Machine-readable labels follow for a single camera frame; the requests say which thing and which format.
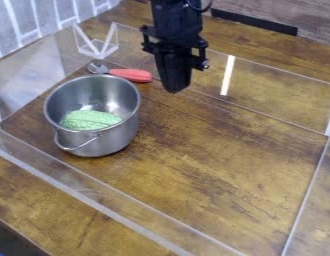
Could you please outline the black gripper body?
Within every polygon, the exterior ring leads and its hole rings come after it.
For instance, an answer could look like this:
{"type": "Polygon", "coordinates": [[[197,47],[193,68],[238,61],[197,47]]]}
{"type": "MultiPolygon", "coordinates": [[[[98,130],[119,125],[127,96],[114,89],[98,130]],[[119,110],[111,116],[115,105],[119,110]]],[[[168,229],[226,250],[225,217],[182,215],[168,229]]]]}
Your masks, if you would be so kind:
{"type": "Polygon", "coordinates": [[[201,14],[210,8],[201,0],[150,0],[153,25],[142,25],[142,50],[153,55],[184,56],[190,68],[209,67],[205,57],[208,42],[200,37],[202,30],[201,14]]]}

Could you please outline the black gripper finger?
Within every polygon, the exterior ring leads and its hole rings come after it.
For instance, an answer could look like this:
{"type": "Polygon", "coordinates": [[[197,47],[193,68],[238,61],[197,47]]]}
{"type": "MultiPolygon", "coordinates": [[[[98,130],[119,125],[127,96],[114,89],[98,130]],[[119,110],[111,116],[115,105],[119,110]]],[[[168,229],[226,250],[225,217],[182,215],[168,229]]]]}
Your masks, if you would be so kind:
{"type": "Polygon", "coordinates": [[[172,92],[174,89],[174,82],[172,80],[172,54],[156,54],[154,61],[164,89],[168,92],[172,92]]]}
{"type": "Polygon", "coordinates": [[[192,69],[189,66],[188,59],[184,56],[176,58],[174,65],[174,89],[177,93],[184,90],[190,84],[192,69]]]}

